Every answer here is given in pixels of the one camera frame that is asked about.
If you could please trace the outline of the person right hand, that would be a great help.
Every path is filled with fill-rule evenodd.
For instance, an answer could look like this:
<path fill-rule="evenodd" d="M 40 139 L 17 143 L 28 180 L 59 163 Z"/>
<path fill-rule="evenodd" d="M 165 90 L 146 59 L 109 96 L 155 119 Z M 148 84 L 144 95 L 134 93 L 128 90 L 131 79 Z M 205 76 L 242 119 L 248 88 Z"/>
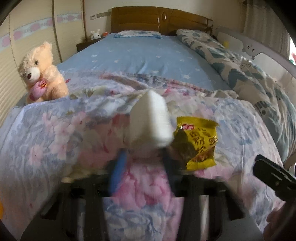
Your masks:
<path fill-rule="evenodd" d="M 295 201 L 286 202 L 267 217 L 264 240 L 295 241 Z"/>

